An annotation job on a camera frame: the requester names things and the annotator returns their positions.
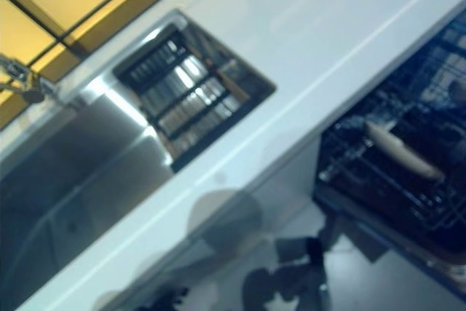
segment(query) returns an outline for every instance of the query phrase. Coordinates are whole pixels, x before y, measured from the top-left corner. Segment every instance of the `sink basin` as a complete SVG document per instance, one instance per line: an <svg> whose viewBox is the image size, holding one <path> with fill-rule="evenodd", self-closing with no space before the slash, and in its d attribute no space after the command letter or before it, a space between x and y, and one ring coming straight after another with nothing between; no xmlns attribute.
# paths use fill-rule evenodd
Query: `sink basin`
<svg viewBox="0 0 466 311"><path fill-rule="evenodd" d="M120 83L74 115L33 151L18 150L20 162L10 159L18 165L3 174L5 310L19 306L173 176L155 130Z"/></svg>

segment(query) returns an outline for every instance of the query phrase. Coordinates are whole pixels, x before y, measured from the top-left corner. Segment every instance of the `stainless steel sink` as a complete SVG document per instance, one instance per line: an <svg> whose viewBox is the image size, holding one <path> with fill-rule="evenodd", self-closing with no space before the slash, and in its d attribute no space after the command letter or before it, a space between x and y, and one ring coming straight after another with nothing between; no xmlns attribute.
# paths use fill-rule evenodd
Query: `stainless steel sink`
<svg viewBox="0 0 466 311"><path fill-rule="evenodd" d="M104 90L29 154L18 151L21 161L4 174L1 291L6 310L173 176L157 133L121 83Z"/></svg>
<svg viewBox="0 0 466 311"><path fill-rule="evenodd" d="M2 160L2 307L16 308L274 91L179 11Z"/></svg>

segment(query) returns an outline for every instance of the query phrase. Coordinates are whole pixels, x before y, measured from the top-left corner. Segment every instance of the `faucet handle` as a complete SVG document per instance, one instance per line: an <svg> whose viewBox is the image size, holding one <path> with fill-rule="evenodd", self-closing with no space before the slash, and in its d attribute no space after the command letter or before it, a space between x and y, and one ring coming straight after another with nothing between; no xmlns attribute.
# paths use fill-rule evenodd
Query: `faucet handle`
<svg viewBox="0 0 466 311"><path fill-rule="evenodd" d="M14 80L26 82L31 70L20 61L0 54L0 67Z"/></svg>

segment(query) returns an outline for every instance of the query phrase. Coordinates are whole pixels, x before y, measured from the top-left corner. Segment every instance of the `dishwasher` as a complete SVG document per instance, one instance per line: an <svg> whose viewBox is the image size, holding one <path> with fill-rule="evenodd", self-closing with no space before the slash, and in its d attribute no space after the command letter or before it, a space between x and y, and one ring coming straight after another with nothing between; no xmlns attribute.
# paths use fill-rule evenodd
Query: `dishwasher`
<svg viewBox="0 0 466 311"><path fill-rule="evenodd" d="M466 11L322 136L315 200L465 299Z"/></svg>

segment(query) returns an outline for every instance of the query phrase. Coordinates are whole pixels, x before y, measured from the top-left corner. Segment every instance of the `metal grate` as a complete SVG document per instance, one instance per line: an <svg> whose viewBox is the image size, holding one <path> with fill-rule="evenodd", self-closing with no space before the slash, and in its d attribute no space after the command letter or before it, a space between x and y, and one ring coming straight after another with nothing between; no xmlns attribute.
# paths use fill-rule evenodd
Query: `metal grate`
<svg viewBox="0 0 466 311"><path fill-rule="evenodd" d="M411 141L446 177L426 181L390 163L366 137L367 120ZM392 218L404 224L424 232L464 225L466 232L466 181L457 185L466 170L466 11L325 132L320 169L326 183L344 177L345 184L384 193L382 202L396 198L403 212Z"/></svg>
<svg viewBox="0 0 466 311"><path fill-rule="evenodd" d="M237 115L250 97L232 91L222 68L198 58L179 31L168 33L118 75L140 97L148 120L176 161Z"/></svg>

